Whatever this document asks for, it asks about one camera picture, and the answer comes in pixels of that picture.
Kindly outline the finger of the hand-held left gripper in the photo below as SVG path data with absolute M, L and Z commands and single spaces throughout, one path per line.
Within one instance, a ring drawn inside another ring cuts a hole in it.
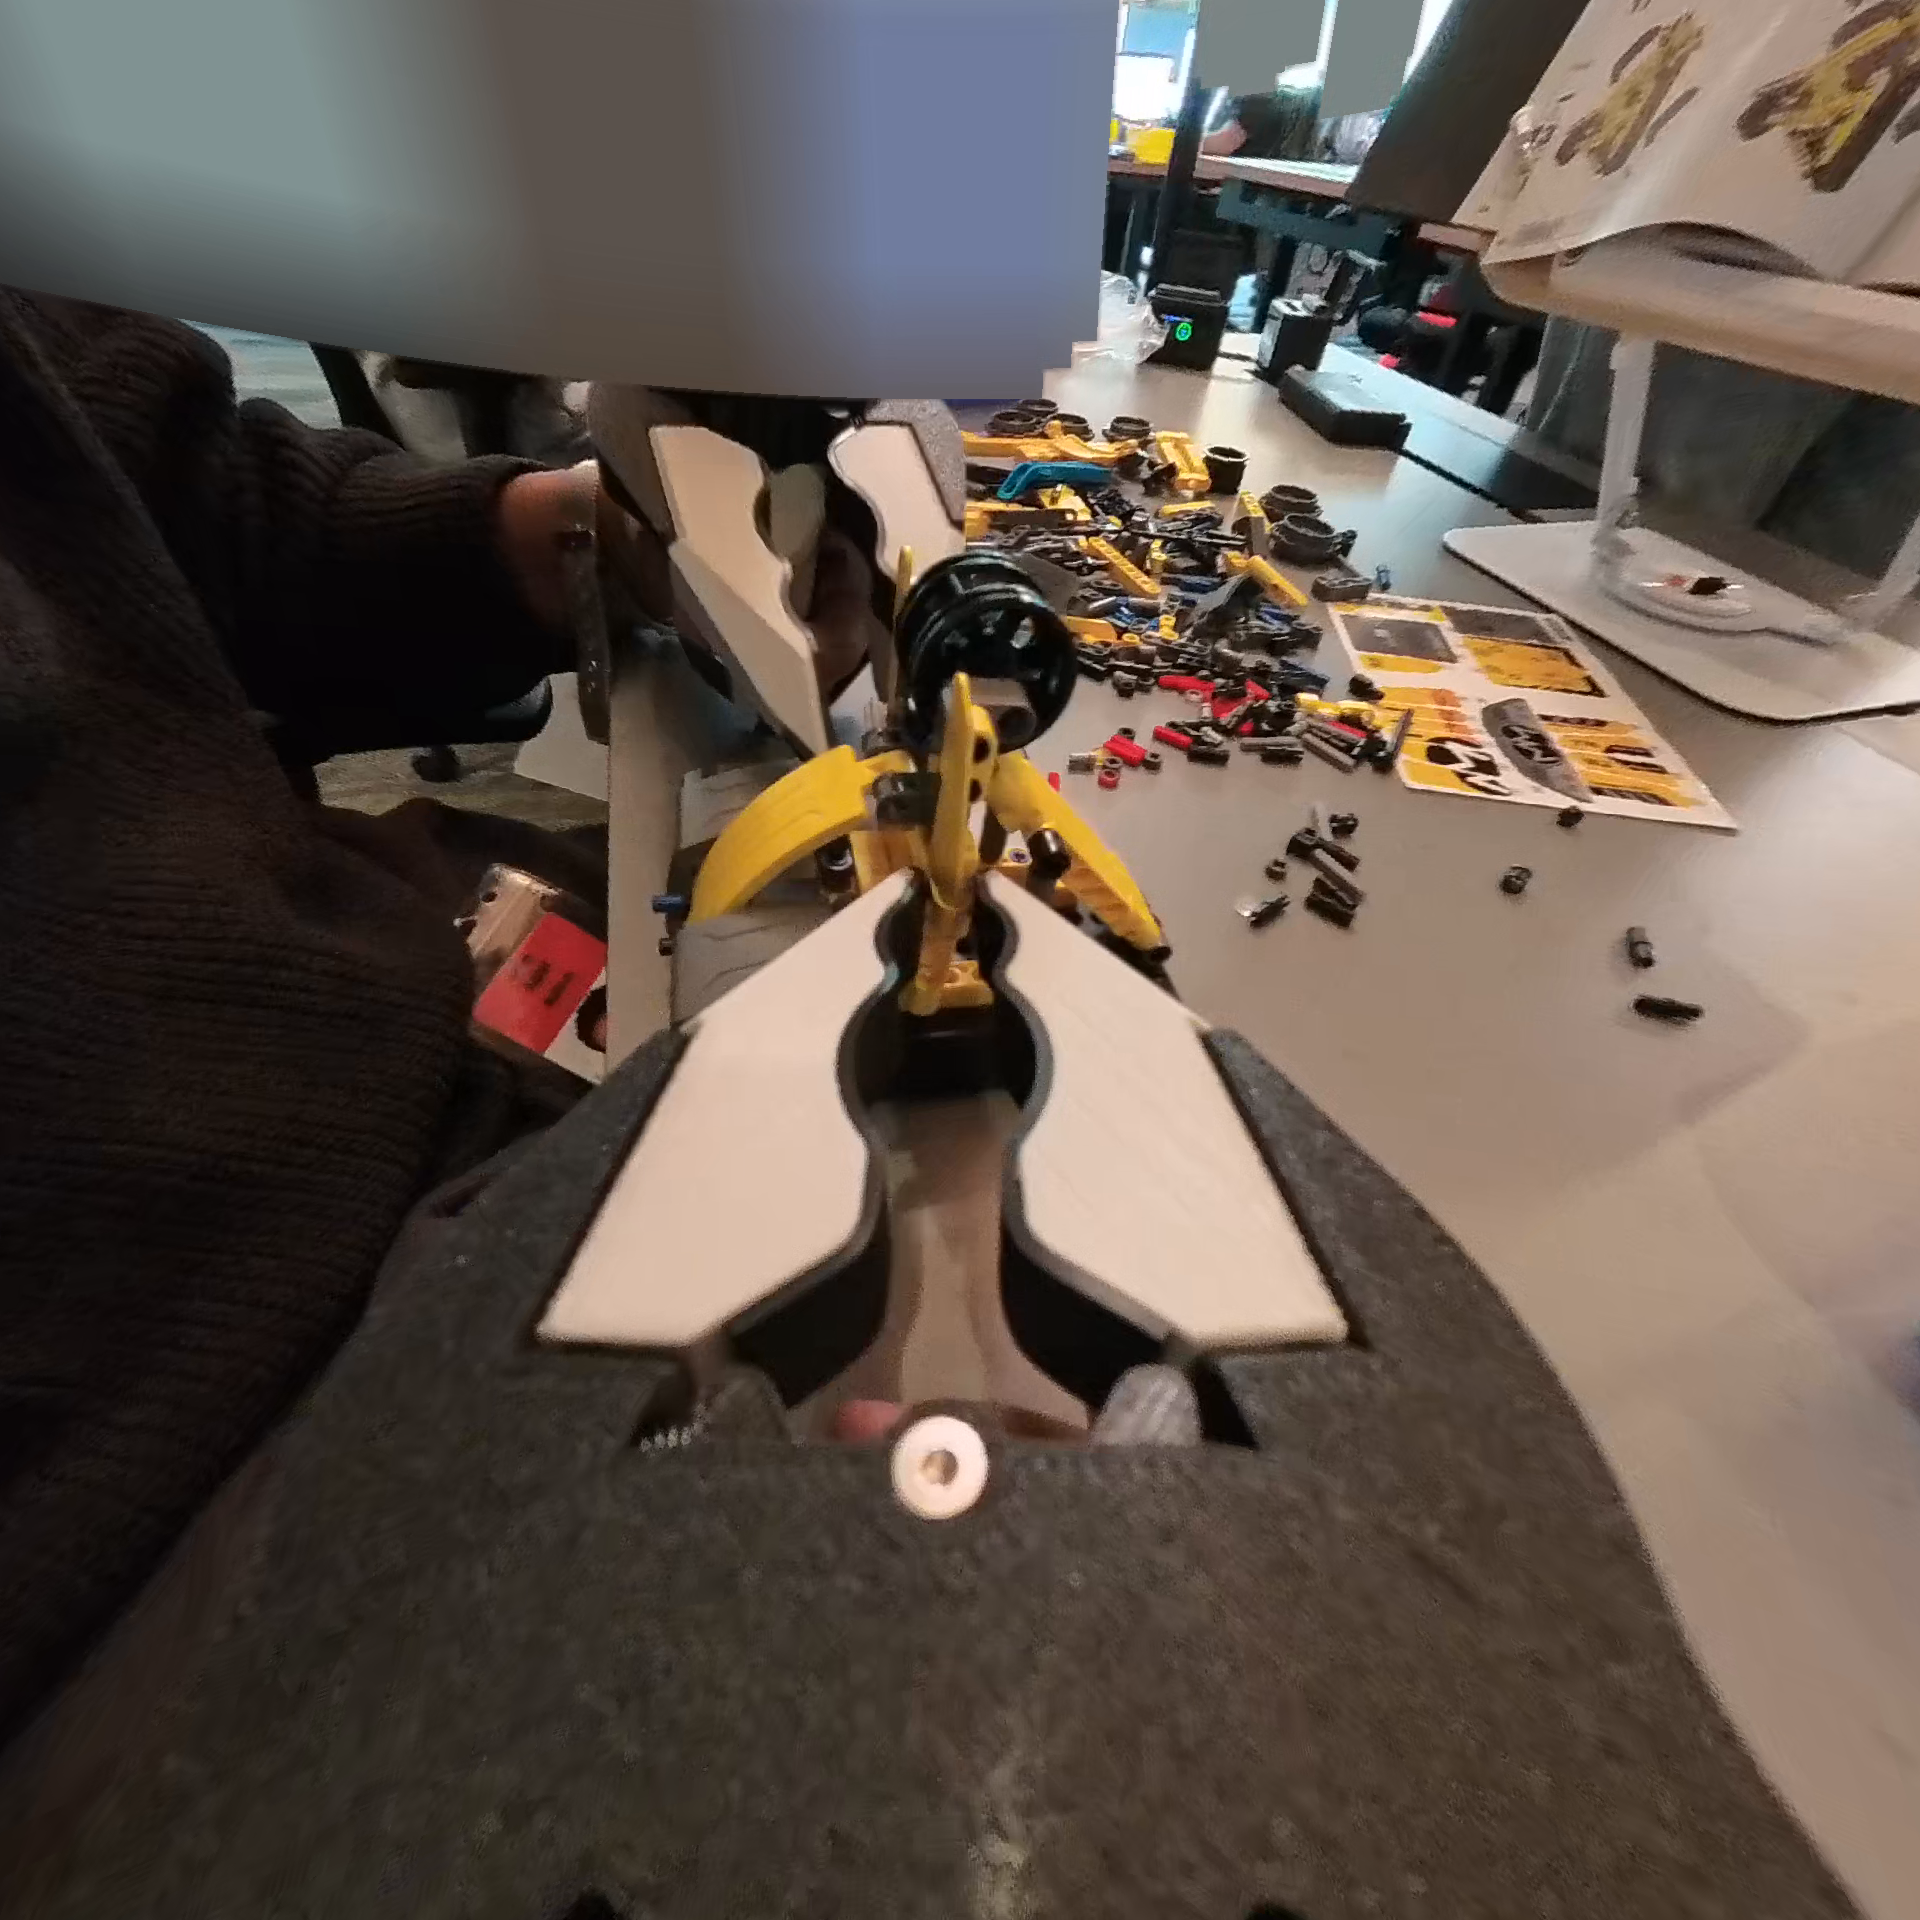
M 646 436 L 668 518 L 677 615 L 753 709 L 801 756 L 825 756 L 832 728 L 814 636 L 795 606 L 795 564 L 761 531 L 762 456 L 699 425 Z
M 944 416 L 851 416 L 826 444 L 826 525 L 868 566 L 883 603 L 967 553 L 967 476 Z

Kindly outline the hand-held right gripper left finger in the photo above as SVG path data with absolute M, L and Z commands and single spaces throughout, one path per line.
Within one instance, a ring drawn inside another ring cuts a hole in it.
M 547 1303 L 552 1347 L 699 1351 L 865 1234 L 872 1148 L 842 1080 L 890 966 L 887 878 L 705 1008 Z

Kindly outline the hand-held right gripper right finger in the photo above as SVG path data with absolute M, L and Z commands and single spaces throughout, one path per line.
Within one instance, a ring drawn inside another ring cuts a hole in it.
M 981 891 L 1035 1073 L 1013 1225 L 1035 1260 L 1189 1351 L 1339 1347 L 1350 1326 L 1228 1080 L 1211 1024 L 1025 889 Z

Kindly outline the yellow toy brick model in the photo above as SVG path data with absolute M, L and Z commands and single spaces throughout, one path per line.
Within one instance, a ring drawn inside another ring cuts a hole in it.
M 762 791 L 707 853 L 682 924 L 743 914 L 782 877 L 837 855 L 844 896 L 913 881 L 921 921 L 914 959 L 900 962 L 900 1012 L 983 1010 L 996 994 L 974 923 L 1017 839 L 1043 902 L 1066 900 L 1139 962 L 1162 966 L 1165 927 L 1140 884 L 1026 755 L 1076 682 L 1069 625 L 1009 559 L 967 548 L 923 574 L 914 563 L 904 548 L 896 564 L 885 749 L 837 746 Z

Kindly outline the person's left forearm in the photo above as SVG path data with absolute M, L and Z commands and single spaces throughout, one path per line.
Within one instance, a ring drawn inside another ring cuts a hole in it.
M 177 430 L 167 543 L 258 716 L 442 723 L 514 704 L 556 673 L 556 634 L 508 533 L 510 491 L 552 471 L 501 454 L 431 463 L 230 394 Z

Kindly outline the person's left hand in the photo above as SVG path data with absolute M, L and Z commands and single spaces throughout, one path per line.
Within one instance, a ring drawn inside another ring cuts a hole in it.
M 496 498 L 501 556 L 527 610 L 549 634 L 570 633 L 573 570 L 597 556 L 600 494 L 599 464 L 582 460 L 523 473 Z

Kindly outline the red card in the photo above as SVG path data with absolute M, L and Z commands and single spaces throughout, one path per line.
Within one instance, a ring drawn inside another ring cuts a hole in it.
M 473 964 L 473 1038 L 549 1084 L 600 1086 L 610 1069 L 605 908 L 493 864 L 458 928 Z

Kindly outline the pile of toy brick pieces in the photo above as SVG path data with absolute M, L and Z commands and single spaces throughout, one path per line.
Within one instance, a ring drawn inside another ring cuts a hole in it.
M 1361 668 L 1324 668 L 1336 609 L 1363 609 L 1384 569 L 1355 569 L 1358 534 L 1296 486 L 1249 491 L 1246 454 L 1117 415 L 1105 430 L 1050 398 L 965 427 L 967 537 L 1025 564 L 1069 628 L 1079 679 L 1115 700 L 1173 702 L 1070 750 L 1106 793 L 1133 774 L 1246 758 L 1391 774 L 1409 723 Z

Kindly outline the black device with green light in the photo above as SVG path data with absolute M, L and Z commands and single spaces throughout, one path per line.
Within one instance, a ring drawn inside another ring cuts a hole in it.
M 1162 338 L 1143 364 L 1177 373 L 1211 375 L 1231 331 L 1235 293 L 1211 287 L 1161 282 L 1150 297 Z

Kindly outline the scattered black toy pins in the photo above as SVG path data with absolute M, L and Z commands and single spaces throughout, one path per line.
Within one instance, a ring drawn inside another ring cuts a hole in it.
M 1559 833 L 1577 833 L 1586 819 L 1596 817 L 1590 806 L 1581 802 L 1565 802 L 1553 811 L 1553 826 Z M 1304 913 L 1334 928 L 1353 930 L 1364 908 L 1364 891 L 1356 882 L 1361 856 L 1353 849 L 1358 826 L 1358 815 L 1350 811 L 1330 813 L 1324 821 L 1315 815 L 1307 826 L 1289 839 L 1287 850 L 1263 868 L 1273 892 L 1238 908 L 1244 924 L 1250 930 L 1263 930 L 1284 918 L 1290 904 L 1284 882 L 1298 878 L 1308 889 L 1301 900 Z M 1500 868 L 1497 889 L 1503 900 L 1524 900 L 1533 882 L 1535 870 L 1530 866 L 1510 863 Z M 1615 947 L 1622 966 L 1637 977 L 1660 966 L 1660 949 L 1645 924 L 1625 924 Z M 1639 990 L 1630 1000 L 1630 1010 L 1642 1023 L 1678 1031 L 1692 1031 L 1707 1019 L 1703 1003 L 1672 992 Z

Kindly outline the small black box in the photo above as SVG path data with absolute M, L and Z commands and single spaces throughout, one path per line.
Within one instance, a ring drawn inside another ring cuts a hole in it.
M 1263 382 L 1280 387 L 1294 370 L 1317 373 L 1323 366 L 1339 307 L 1328 300 L 1274 298 L 1261 327 L 1255 369 Z

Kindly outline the flat black device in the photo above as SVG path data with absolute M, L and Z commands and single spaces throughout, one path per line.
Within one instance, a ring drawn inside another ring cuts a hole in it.
M 1400 454 L 1412 433 L 1412 421 L 1353 373 L 1293 366 L 1274 394 L 1284 413 L 1339 448 Z

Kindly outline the brown background desk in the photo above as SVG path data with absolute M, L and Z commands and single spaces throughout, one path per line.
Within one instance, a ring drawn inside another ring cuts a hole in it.
M 1216 219 L 1231 228 L 1271 235 L 1327 253 L 1375 261 L 1394 242 L 1474 258 L 1493 236 L 1479 228 L 1417 221 L 1355 197 L 1356 167 L 1289 158 L 1200 157 L 1195 180 L 1214 195 Z M 1125 150 L 1109 157 L 1111 217 L 1102 240 L 1106 273 L 1133 274 L 1150 248 L 1169 163 Z

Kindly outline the yellow sticker sheet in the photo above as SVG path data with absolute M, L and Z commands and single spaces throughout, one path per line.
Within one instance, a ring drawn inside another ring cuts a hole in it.
M 1431 799 L 1736 835 L 1736 819 L 1559 616 L 1435 599 L 1332 605 L 1400 785 Z

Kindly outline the dark monitor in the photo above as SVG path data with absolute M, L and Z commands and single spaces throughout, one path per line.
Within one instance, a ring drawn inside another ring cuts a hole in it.
M 1453 5 L 1358 164 L 1346 209 L 1451 227 L 1586 9 Z

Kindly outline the white booklet stand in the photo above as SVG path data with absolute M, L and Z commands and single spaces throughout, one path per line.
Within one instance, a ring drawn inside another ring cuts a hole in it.
M 1641 521 L 1639 453 L 1663 345 L 1889 400 L 1918 400 L 1916 285 L 1763 271 L 1752 250 L 1645 230 L 1533 256 L 1491 248 L 1503 300 L 1616 337 L 1596 511 L 1586 521 L 1459 529 L 1449 555 L 1711 709 L 1777 727 L 1916 709 L 1911 527 L 1872 587 L 1834 606 L 1757 574 L 1707 593 L 1713 559 Z

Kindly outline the instruction booklet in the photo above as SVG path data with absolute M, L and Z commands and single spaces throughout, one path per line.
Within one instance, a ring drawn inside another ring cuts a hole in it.
M 1497 266 L 1649 239 L 1914 294 L 1918 7 L 1589 5 L 1459 215 Z

